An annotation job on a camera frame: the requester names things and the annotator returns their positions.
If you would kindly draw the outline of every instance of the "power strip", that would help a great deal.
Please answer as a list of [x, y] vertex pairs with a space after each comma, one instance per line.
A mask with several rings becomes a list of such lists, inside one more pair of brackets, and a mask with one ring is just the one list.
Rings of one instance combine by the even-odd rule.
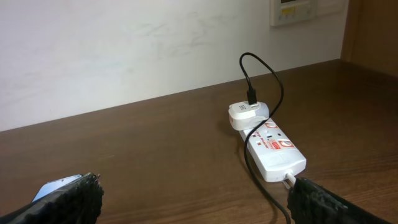
[[[252, 129], [239, 131], [243, 140]], [[272, 119], [258, 128], [249, 138], [248, 149], [266, 182], [287, 179], [305, 169], [306, 158]]]

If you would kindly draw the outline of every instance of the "brown table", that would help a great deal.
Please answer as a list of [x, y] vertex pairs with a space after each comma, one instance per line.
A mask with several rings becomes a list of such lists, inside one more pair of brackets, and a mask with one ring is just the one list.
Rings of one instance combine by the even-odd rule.
[[[299, 174], [398, 222], [398, 81], [334, 60], [280, 72], [273, 117], [307, 158]], [[279, 99], [271, 75], [257, 98]], [[101, 174], [98, 223], [285, 223], [252, 183], [228, 105], [239, 80], [0, 133], [0, 215], [40, 187]], [[283, 205], [281, 183], [266, 188]]]

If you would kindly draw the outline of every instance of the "charging cable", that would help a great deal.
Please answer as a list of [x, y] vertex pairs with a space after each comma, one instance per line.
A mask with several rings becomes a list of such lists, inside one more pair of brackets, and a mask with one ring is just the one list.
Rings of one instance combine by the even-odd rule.
[[[252, 54], [252, 53], [249, 53], [249, 52], [246, 52], [246, 53], [242, 54], [241, 58], [239, 59], [239, 65], [241, 66], [242, 72], [244, 73], [244, 76], [246, 77], [246, 81], [247, 81], [247, 83], [249, 85], [249, 90], [247, 92], [247, 95], [248, 95], [248, 102], [249, 102], [250, 105], [257, 103], [257, 97], [256, 97], [256, 90], [252, 87], [251, 82], [250, 82], [250, 78], [248, 77], [248, 74], [246, 73], [246, 71], [245, 71], [245, 69], [243, 67], [243, 64], [242, 64], [242, 59], [246, 55], [250, 55], [250, 56], [254, 57], [259, 62], [261, 62], [263, 64], [263, 66], [267, 67], [268, 70], [270, 70], [271, 73], [274, 75], [274, 77], [276, 78], [276, 80], [278, 81], [278, 84], [280, 86], [279, 102], [275, 106], [275, 108], [271, 111], [271, 113], [269, 114], [269, 118], [271, 118], [272, 115], [274, 115], [275, 111], [280, 106], [280, 104], [282, 103], [282, 100], [284, 98], [284, 86], [283, 86], [282, 82], [279, 80], [279, 77], [277, 76], [276, 72], [273, 71], [273, 69], [270, 68], [270, 66], [268, 66], [263, 60], [261, 60], [261, 58], [259, 58], [255, 54]], [[252, 168], [252, 166], [251, 166], [251, 164], [249, 162], [249, 159], [248, 159], [248, 142], [249, 142], [249, 138], [253, 135], [253, 133], [258, 128], [260, 128], [262, 125], [264, 125], [264, 123], [267, 122], [268, 119], [266, 119], [264, 121], [261, 121], [255, 128], [253, 128], [253, 130], [250, 131], [250, 133], [248, 134], [248, 136], [244, 140], [244, 151], [243, 151], [244, 160], [246, 162], [246, 166], [248, 167], [248, 170], [250, 172], [250, 175], [251, 175], [254, 183], [257, 185], [257, 187], [260, 189], [260, 191], [284, 214], [284, 216], [286, 218], [286, 223], [287, 224], [291, 224], [290, 217], [289, 217], [289, 214], [287, 213], [286, 209], [280, 203], [278, 203], [272, 197], [272, 195], [264, 188], [264, 186], [261, 184], [260, 180], [257, 178], [256, 174], [254, 173], [253, 168]]]

